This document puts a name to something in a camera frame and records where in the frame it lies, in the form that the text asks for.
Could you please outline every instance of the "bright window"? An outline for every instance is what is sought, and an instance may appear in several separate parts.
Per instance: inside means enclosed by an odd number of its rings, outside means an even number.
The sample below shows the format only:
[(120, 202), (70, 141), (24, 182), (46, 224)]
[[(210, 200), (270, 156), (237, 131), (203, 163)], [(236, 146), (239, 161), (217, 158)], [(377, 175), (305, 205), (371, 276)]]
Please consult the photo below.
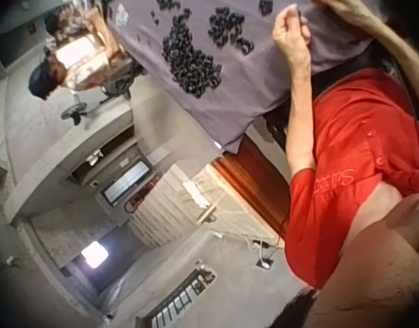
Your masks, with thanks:
[(81, 251), (81, 255), (86, 259), (89, 266), (95, 269), (107, 259), (109, 253), (98, 241), (94, 241)]
[(79, 38), (56, 51), (56, 57), (65, 65), (71, 67), (82, 58), (95, 53), (95, 46), (87, 37)]

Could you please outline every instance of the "finger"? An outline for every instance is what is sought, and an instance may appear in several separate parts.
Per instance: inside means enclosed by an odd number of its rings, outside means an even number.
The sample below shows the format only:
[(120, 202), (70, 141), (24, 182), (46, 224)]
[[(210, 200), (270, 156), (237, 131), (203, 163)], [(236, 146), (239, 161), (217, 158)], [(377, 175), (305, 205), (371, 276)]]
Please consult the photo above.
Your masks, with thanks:
[(311, 31), (307, 25), (301, 26), (301, 33), (303, 38), (305, 39), (306, 44), (308, 45), (311, 41)]
[(275, 27), (286, 26), (286, 14), (288, 13), (289, 10), (290, 10), (290, 6), (286, 7), (276, 16)]
[(286, 25), (289, 31), (300, 33), (300, 18), (297, 5), (291, 5), (286, 13)]

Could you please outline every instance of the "wooden door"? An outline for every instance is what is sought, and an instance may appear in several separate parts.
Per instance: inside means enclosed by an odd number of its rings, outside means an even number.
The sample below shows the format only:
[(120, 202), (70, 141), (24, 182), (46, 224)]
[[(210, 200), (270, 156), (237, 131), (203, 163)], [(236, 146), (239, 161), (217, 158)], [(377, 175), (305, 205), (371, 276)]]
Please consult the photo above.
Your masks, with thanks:
[(238, 154), (224, 154), (213, 162), (213, 167), (282, 238), (285, 237), (290, 187), (247, 135)]

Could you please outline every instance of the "person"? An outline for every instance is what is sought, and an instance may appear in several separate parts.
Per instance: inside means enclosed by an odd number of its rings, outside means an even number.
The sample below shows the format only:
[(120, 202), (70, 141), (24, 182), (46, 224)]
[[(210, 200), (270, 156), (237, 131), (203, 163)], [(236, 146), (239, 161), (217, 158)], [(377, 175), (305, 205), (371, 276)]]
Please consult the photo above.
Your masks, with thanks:
[[(419, 100), (412, 46), (362, 0), (317, 2), (386, 47)], [(284, 310), (271, 327), (419, 327), (419, 123), (403, 86), (369, 68), (313, 102), (310, 36), (295, 5), (276, 18), (273, 39), (292, 76), (285, 254), (319, 291), (301, 293), (290, 304), (301, 311)]]
[[(82, 10), (73, 4), (46, 17), (46, 28), (57, 40), (45, 49), (45, 58), (29, 78), (29, 91), (33, 96), (46, 100), (58, 86), (74, 91), (88, 90), (103, 84), (110, 74), (128, 58), (126, 52), (111, 34), (97, 8)], [(59, 59), (58, 51), (65, 42), (72, 42), (90, 33), (97, 49), (84, 54), (84, 58), (73, 63)]]

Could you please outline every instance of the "window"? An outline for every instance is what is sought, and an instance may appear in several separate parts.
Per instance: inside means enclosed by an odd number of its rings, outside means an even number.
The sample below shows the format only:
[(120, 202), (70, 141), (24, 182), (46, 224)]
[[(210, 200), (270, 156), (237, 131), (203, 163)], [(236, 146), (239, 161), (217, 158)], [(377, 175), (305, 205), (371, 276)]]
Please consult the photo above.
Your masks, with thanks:
[(113, 207), (118, 205), (118, 199), (130, 188), (139, 186), (150, 174), (149, 166), (142, 160), (138, 161), (124, 175), (109, 185), (102, 195)]
[(57, 50), (56, 57), (66, 68), (69, 68), (82, 58), (93, 53), (95, 53), (95, 46), (91, 40), (87, 37), (82, 37)]
[(81, 255), (86, 259), (89, 266), (95, 269), (107, 259), (109, 253), (98, 241), (94, 241), (81, 251)]
[(144, 327), (168, 328), (214, 282), (215, 274), (207, 269), (193, 273), (159, 306), (144, 318)]

